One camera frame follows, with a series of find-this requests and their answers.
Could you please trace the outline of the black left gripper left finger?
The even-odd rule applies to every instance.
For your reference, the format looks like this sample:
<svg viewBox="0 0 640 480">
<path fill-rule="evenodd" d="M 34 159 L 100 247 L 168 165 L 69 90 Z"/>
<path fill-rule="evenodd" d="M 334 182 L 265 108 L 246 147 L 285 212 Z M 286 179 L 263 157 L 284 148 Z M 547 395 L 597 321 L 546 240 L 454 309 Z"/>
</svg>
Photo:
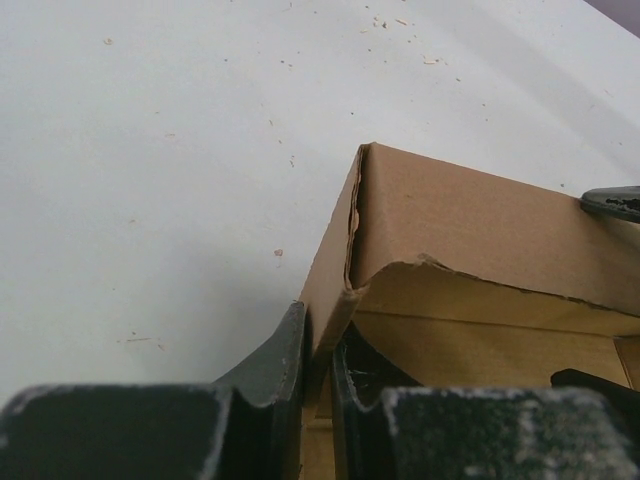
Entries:
<svg viewBox="0 0 640 480">
<path fill-rule="evenodd" d="M 295 479 L 305 308 L 212 383 L 38 385 L 1 411 L 5 479 Z"/>
</svg>

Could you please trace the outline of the brown cardboard box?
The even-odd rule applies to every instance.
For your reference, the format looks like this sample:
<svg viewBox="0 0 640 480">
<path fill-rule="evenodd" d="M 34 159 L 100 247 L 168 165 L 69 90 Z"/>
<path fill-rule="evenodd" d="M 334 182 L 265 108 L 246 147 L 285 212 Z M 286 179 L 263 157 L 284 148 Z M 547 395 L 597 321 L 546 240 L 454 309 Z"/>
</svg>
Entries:
<svg viewBox="0 0 640 480">
<path fill-rule="evenodd" d="M 639 230 L 562 193 L 364 145 L 301 301 L 305 479 L 339 479 L 332 360 L 349 327 L 425 387 L 546 388 L 575 369 L 639 395 Z"/>
</svg>

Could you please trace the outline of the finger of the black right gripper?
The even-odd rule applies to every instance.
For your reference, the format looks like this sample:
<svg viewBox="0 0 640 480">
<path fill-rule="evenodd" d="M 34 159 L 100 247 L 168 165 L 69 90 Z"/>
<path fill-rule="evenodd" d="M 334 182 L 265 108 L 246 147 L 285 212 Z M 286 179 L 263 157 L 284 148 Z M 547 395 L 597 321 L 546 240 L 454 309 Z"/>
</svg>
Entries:
<svg viewBox="0 0 640 480">
<path fill-rule="evenodd" d="M 639 197 L 639 186 L 606 187 L 586 191 L 580 197 L 579 203 L 586 212 L 638 223 Z"/>
</svg>

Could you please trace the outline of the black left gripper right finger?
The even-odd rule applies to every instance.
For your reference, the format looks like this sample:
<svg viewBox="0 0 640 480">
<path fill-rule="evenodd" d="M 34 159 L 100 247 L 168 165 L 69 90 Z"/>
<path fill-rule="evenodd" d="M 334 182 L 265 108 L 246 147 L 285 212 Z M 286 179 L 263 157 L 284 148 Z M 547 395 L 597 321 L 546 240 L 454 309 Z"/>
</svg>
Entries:
<svg viewBox="0 0 640 480">
<path fill-rule="evenodd" d="M 635 479 L 639 395 L 564 369 L 546 388 L 421 385 L 349 327 L 333 353 L 339 479 Z"/>
</svg>

